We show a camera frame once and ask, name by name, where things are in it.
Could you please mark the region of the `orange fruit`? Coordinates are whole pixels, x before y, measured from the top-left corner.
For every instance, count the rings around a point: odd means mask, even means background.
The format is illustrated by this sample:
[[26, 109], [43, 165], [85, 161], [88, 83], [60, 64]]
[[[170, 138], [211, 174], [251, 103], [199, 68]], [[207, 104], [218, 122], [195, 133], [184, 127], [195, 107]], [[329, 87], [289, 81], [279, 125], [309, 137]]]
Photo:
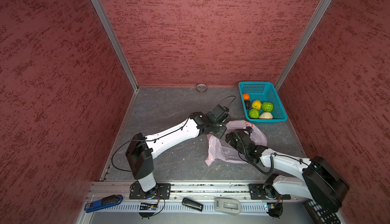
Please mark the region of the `orange fruit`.
[[249, 94], [243, 94], [242, 97], [243, 97], [244, 101], [250, 100]]

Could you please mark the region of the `green fruit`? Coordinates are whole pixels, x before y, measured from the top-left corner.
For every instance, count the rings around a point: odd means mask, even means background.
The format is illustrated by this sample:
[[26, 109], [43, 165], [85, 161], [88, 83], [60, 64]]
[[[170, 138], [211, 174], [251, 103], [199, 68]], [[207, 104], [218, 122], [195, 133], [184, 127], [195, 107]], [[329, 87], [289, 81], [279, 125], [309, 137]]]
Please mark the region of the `green fruit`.
[[264, 102], [262, 104], [262, 110], [264, 112], [272, 112], [274, 110], [274, 105], [271, 102]]
[[259, 119], [260, 118], [260, 113], [258, 110], [252, 108], [248, 111], [248, 116], [251, 119]]

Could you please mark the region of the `beige brown fruit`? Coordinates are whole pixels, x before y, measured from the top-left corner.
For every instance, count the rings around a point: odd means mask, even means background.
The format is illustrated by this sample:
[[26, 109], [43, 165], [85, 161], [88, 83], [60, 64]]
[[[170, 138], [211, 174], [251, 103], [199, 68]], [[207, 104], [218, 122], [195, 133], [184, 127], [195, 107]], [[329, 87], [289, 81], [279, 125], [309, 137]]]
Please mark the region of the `beige brown fruit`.
[[271, 112], [263, 112], [259, 119], [273, 119], [273, 115]]

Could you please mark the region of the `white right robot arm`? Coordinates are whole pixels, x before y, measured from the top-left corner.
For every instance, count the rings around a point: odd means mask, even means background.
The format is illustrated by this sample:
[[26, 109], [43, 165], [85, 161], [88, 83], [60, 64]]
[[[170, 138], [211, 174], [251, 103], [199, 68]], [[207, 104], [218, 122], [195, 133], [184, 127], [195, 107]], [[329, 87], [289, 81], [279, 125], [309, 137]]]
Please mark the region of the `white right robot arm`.
[[293, 195], [314, 200], [330, 212], [338, 212], [350, 189], [347, 181], [322, 157], [312, 159], [284, 155], [255, 145], [249, 129], [233, 130], [225, 141], [268, 179], [265, 195]]

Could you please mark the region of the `yellow fruit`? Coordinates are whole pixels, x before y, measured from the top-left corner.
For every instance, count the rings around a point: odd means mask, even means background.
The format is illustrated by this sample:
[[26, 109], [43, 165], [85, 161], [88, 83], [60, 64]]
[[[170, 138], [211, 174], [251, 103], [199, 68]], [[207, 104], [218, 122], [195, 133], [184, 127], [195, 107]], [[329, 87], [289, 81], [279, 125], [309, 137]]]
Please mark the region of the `yellow fruit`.
[[261, 110], [262, 109], [262, 102], [259, 100], [253, 101], [251, 107], [255, 110]]

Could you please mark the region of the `dark avocado fruit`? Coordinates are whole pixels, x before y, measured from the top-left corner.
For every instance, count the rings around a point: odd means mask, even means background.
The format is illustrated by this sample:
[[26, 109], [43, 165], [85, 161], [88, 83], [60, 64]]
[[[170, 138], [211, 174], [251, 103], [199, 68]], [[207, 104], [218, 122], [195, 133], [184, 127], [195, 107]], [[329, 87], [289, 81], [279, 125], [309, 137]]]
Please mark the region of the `dark avocado fruit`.
[[246, 110], [250, 110], [252, 103], [249, 100], [245, 100], [244, 105], [245, 105]]

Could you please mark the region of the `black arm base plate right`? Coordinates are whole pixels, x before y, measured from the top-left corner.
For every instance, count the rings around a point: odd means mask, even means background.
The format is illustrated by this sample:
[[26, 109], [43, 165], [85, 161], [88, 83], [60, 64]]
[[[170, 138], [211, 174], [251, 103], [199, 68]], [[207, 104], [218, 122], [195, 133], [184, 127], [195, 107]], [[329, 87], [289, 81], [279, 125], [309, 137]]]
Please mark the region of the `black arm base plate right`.
[[252, 200], [266, 200], [266, 201], [277, 201], [277, 200], [290, 200], [290, 195], [281, 195], [276, 189], [270, 184], [257, 184], [250, 183], [249, 194]]

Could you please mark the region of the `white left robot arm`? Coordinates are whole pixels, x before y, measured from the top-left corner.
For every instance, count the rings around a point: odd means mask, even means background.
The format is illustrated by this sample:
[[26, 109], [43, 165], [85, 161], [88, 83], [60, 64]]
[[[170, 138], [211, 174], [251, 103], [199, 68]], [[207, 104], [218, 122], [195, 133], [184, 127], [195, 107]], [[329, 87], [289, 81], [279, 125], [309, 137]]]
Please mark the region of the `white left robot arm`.
[[126, 158], [133, 178], [139, 183], [141, 190], [148, 195], [157, 192], [153, 160], [159, 155], [184, 141], [202, 135], [212, 135], [220, 139], [226, 132], [226, 124], [230, 119], [229, 109], [218, 104], [206, 114], [191, 113], [186, 120], [165, 131], [148, 136], [136, 134], [126, 150]]

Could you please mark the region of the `pink plastic bag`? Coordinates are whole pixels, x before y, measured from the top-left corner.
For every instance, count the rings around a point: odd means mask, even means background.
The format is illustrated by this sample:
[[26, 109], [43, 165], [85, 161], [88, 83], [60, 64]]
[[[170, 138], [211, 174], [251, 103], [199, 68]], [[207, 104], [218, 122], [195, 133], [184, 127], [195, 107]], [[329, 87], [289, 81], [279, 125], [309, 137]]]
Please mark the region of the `pink plastic bag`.
[[218, 139], [213, 135], [207, 136], [209, 141], [209, 149], [208, 158], [205, 160], [205, 162], [208, 166], [210, 166], [217, 159], [233, 164], [245, 163], [245, 161], [241, 159], [244, 157], [244, 154], [239, 154], [233, 147], [225, 142], [226, 135], [233, 130], [246, 129], [246, 127], [251, 127], [253, 132], [251, 133], [250, 139], [255, 143], [255, 145], [267, 146], [268, 140], [266, 135], [253, 123], [245, 120], [234, 120], [227, 123], [226, 127], [227, 130], [221, 139]]

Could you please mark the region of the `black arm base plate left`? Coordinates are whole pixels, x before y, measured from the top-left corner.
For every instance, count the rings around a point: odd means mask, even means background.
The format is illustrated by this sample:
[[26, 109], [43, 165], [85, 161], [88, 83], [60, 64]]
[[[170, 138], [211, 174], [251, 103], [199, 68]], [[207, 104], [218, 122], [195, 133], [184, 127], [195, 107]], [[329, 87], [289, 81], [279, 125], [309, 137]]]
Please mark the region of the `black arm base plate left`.
[[157, 183], [154, 188], [144, 192], [140, 183], [135, 182], [130, 187], [129, 199], [131, 200], [157, 200], [163, 198], [169, 199], [171, 192], [171, 184], [169, 183]]

